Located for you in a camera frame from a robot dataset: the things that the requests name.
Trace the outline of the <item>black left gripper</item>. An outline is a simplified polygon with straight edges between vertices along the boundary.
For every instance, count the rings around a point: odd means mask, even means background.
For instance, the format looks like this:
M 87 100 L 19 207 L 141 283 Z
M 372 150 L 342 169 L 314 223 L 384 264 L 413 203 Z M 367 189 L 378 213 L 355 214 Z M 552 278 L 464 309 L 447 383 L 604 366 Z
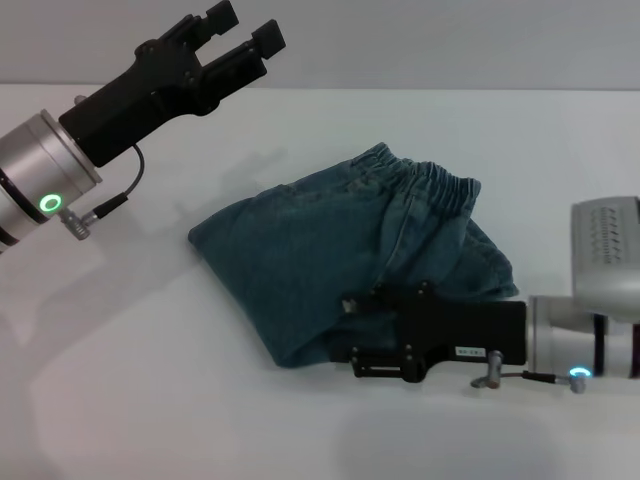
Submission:
M 131 67 L 61 115 L 60 125 L 100 168 L 178 116 L 211 113 L 265 76 L 264 61 L 286 46 L 278 23 L 269 20 L 250 40 L 200 65 L 193 50 L 237 25 L 230 1 L 218 2 L 204 17 L 185 16 L 169 30 L 170 41 L 139 46 Z

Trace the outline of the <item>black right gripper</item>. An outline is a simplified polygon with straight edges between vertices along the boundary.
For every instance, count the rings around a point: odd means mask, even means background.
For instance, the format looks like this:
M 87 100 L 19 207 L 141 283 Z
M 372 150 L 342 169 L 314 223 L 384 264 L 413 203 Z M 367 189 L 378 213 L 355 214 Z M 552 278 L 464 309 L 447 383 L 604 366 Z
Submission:
M 469 362 L 523 366 L 527 362 L 527 307 L 521 301 L 454 302 L 435 297 L 430 282 L 378 283 L 341 297 L 345 320 L 394 319 L 399 350 L 353 347 L 356 378 L 420 383 L 435 365 Z

